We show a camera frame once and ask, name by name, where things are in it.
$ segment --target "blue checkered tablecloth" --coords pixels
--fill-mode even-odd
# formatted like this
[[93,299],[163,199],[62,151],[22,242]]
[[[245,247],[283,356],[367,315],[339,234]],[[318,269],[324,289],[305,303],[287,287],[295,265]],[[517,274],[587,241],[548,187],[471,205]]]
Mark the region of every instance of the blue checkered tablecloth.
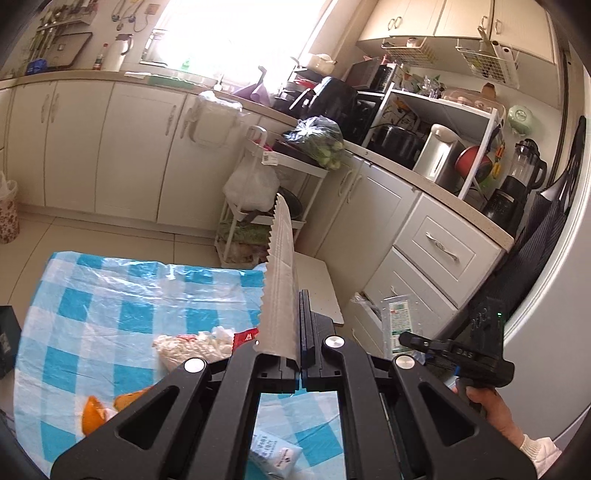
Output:
[[[75,252],[52,256],[27,313],[15,369],[17,438],[49,474],[83,438],[89,395],[111,406],[120,394],[162,379],[152,340],[221,325],[258,324],[263,272],[164,265]],[[345,477],[335,393],[264,394],[256,426],[300,445],[292,477]],[[246,479],[266,477],[253,464]]]

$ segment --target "bottle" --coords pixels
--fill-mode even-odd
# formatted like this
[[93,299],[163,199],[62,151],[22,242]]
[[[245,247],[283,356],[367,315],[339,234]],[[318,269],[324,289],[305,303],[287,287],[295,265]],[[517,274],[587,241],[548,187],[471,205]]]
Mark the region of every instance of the bottle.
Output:
[[108,43],[103,43],[103,48],[101,48],[99,54],[96,56],[95,64],[92,66],[93,70],[100,70],[100,68],[103,66],[103,59],[105,58],[105,53],[108,46]]

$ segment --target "white rolling cart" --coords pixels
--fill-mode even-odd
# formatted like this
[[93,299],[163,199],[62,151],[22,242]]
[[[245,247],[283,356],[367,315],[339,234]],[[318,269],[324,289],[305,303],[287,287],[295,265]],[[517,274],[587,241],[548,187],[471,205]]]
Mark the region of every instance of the white rolling cart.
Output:
[[[317,179],[316,186],[314,187],[314,191],[308,201],[307,205],[305,205],[304,213],[301,216],[300,220],[292,220],[291,224],[296,233],[294,235],[294,242],[297,240],[297,237],[300,233],[300,229],[306,224],[306,217],[314,203],[316,195],[322,186],[322,182],[328,173],[328,170],[325,170],[321,167],[316,167],[314,165],[310,165],[306,162],[298,160],[293,157],[289,157],[287,155],[281,154],[279,152],[274,151],[267,151],[263,148],[265,143],[267,142],[267,131],[259,126],[251,126],[249,127],[248,131],[246,132],[246,138],[244,139],[244,145],[242,147],[242,151],[239,157],[236,166],[240,164],[240,162],[247,156],[250,155],[256,159],[255,162],[252,163],[251,172],[249,178],[254,173],[254,169],[258,162],[261,162],[265,165],[272,165],[272,166],[283,166],[287,168],[292,168],[293,170],[297,170],[303,172],[308,175],[308,177],[314,177]],[[229,220],[232,217],[232,223],[230,225],[230,230],[228,233],[228,238],[226,239],[225,243],[218,235],[216,235],[216,249],[217,253],[220,256],[220,261],[222,263],[222,267],[224,268],[253,268],[256,264],[233,264],[228,263],[228,253],[230,251],[230,245],[232,243],[232,238],[234,237],[234,233],[236,231],[236,226],[238,222],[244,220],[247,216],[248,212],[242,211],[242,203],[244,199],[244,194],[248,188],[249,182],[246,181],[244,184],[244,189],[242,191],[242,198],[238,204],[231,202],[227,197],[222,208],[222,214],[220,216],[220,224],[225,220]],[[300,192],[296,193],[298,198],[300,198],[307,182],[303,183]],[[258,225],[271,225],[273,221],[272,216],[267,215],[258,215],[254,217],[251,223],[255,223]]]

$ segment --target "green vegetables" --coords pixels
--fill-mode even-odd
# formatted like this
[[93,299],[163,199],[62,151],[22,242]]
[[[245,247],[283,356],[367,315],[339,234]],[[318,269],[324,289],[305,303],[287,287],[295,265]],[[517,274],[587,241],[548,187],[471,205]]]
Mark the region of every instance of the green vegetables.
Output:
[[322,167],[332,170],[340,168],[345,144],[338,124],[331,119],[313,116],[299,120],[295,130],[283,133],[283,138]]

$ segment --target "black air fryer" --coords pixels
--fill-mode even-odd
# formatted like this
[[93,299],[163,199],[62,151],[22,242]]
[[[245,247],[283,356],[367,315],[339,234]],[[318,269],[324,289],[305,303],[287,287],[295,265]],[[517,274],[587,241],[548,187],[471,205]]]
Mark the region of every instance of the black air fryer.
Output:
[[307,89],[291,105],[290,111],[296,118],[325,116],[339,124],[343,133],[355,107],[357,90],[334,77],[324,77],[314,90]]

